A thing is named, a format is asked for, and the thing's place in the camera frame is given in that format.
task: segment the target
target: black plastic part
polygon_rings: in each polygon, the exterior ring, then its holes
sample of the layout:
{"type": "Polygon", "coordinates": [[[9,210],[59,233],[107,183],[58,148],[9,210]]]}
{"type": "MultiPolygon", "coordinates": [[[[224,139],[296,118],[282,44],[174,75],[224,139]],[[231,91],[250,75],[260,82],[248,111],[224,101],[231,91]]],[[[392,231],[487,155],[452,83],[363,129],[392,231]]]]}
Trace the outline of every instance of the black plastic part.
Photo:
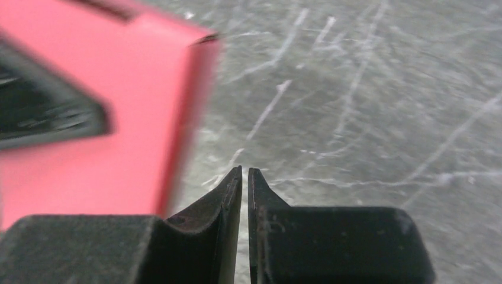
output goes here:
{"type": "Polygon", "coordinates": [[[0,40],[0,150],[109,131],[100,103],[0,40]]]}
{"type": "Polygon", "coordinates": [[[0,241],[0,283],[231,284],[242,169],[167,220],[32,216],[0,241]]]}
{"type": "Polygon", "coordinates": [[[290,207],[249,170],[252,284],[431,284],[413,220],[395,208],[290,207]]]}

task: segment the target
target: red box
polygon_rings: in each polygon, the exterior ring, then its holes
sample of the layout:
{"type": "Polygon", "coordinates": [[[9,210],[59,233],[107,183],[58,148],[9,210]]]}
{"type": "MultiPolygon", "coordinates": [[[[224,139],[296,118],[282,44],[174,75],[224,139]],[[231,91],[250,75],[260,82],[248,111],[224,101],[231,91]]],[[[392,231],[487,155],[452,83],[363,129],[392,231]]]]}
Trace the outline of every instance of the red box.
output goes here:
{"type": "Polygon", "coordinates": [[[212,31],[126,1],[2,0],[14,43],[109,110],[112,134],[0,152],[3,224],[29,214],[158,214],[210,91],[212,31]]]}

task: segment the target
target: marble pattern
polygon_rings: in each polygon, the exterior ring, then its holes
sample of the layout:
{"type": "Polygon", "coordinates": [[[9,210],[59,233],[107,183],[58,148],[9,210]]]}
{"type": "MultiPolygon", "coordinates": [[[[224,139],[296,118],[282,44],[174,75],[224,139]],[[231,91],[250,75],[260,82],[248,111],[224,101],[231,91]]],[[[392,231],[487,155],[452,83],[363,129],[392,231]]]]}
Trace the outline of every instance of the marble pattern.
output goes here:
{"type": "Polygon", "coordinates": [[[292,205],[406,209],[439,284],[502,283],[502,4],[149,2],[226,46],[176,209],[259,167],[292,205]]]}

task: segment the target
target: table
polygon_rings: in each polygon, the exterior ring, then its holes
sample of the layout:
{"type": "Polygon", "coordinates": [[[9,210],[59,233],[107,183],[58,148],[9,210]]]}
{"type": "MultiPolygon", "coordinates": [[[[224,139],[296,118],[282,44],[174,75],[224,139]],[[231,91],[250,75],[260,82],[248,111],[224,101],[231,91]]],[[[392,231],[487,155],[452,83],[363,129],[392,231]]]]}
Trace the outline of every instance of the table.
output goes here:
{"type": "MultiPolygon", "coordinates": [[[[149,2],[226,42],[175,209],[259,167],[291,205],[406,209],[439,284],[502,282],[497,1],[149,2]]],[[[243,209],[236,283],[247,254],[243,209]]]]}

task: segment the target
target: gray tabletop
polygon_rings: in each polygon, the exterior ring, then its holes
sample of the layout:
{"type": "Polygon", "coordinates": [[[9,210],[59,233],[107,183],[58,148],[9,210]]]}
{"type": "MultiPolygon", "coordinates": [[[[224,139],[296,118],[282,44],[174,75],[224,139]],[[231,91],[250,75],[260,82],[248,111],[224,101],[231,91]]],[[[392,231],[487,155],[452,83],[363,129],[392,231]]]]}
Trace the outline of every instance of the gray tabletop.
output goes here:
{"type": "MultiPolygon", "coordinates": [[[[259,167],[291,205],[406,209],[439,284],[502,283],[501,3],[150,2],[226,43],[177,209],[259,167]]],[[[247,254],[243,209],[236,283],[247,254]]]]}

